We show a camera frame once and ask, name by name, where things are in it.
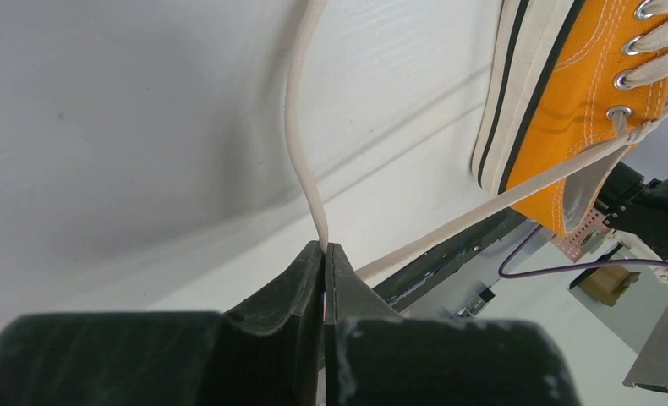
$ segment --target metal eyelet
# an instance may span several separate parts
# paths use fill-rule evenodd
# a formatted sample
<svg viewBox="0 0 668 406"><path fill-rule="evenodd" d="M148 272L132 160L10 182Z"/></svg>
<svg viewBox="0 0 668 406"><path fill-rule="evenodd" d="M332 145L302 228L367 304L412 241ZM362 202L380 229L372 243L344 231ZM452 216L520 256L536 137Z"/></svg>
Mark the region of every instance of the metal eyelet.
<svg viewBox="0 0 668 406"><path fill-rule="evenodd" d="M629 91L632 89L631 86L626 85L625 79L626 77L632 73L632 70L624 70L620 72L615 79L613 79L613 85L618 89L619 91Z"/></svg>
<svg viewBox="0 0 668 406"><path fill-rule="evenodd" d="M623 55L628 55L629 57L633 55L638 55L640 51L634 49L633 47L635 47L635 43L638 42L638 40L640 40L641 38L643 38L643 36L634 36L633 38L628 40L625 44L623 44L623 48L621 48L621 52L623 52Z"/></svg>
<svg viewBox="0 0 668 406"><path fill-rule="evenodd" d="M635 15L636 19L649 19L650 17L653 17L652 13L648 13L645 11L645 6L647 6L650 2L653 0L643 0L642 3L638 6L638 8L635 9Z"/></svg>
<svg viewBox="0 0 668 406"><path fill-rule="evenodd" d="M632 116L632 109L628 106L613 106L608 109L607 112L605 112L605 116L610 120L613 121L613 113L616 112L622 112L623 115L626 116L626 118Z"/></svg>

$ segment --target white rubber sole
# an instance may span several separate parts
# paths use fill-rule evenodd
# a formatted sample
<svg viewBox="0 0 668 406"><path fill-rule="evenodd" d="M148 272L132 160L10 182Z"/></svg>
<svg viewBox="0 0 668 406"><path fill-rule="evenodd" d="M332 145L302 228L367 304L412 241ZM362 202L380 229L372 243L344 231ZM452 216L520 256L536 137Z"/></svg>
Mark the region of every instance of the white rubber sole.
<svg viewBox="0 0 668 406"><path fill-rule="evenodd" d="M471 170L492 195L508 174L557 56L584 0L507 0Z"/></svg>

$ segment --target purple cable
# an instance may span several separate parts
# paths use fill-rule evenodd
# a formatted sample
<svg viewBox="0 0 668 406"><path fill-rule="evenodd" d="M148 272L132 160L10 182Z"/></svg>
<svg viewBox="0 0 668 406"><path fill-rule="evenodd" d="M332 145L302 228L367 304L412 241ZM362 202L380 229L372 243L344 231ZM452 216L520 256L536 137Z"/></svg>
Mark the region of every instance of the purple cable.
<svg viewBox="0 0 668 406"><path fill-rule="evenodd" d="M511 254L506 257L505 260L503 260L503 263L501 263L501 266L498 268L498 275L504 279L519 279L521 277L537 277L538 275L549 275L551 273L558 273L558 272L568 272L568 271L580 271L582 269L589 269L593 267L600 267L600 266L610 266L610 265L646 265L646 266L662 266L668 269L668 262L667 261L656 261L656 260L607 260L607 261L599 261L599 262L588 262L585 264L573 264L573 265L566 265L566 266L557 266L555 268L546 268L546 269L539 269L537 271L526 271L526 272L520 272L520 273L514 273L514 274L508 274L505 273L503 270L506 269L506 266L508 265L509 262L518 255L519 252L523 249L523 247L534 237L535 234L540 231L540 229L543 228L543 226L539 225L534 229L534 231L526 237L526 239L518 246L516 247L515 250Z"/></svg>

